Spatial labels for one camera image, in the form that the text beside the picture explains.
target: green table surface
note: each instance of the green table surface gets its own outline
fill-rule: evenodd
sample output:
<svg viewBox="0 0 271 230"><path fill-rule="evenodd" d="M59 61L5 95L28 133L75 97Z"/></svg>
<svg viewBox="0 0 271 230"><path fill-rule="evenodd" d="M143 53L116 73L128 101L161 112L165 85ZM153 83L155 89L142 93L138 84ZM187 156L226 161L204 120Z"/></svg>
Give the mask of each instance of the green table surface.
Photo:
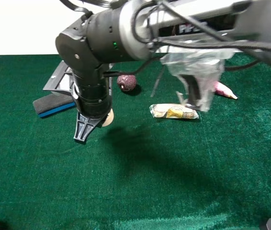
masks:
<svg viewBox="0 0 271 230"><path fill-rule="evenodd" d="M239 99L215 96L200 119L180 121L149 112L183 89L166 70L151 98L153 63L139 95L114 85L114 122L81 145L75 108L41 119L32 105L59 62L0 56L0 229L246 230L271 218L270 67L224 73Z"/></svg>

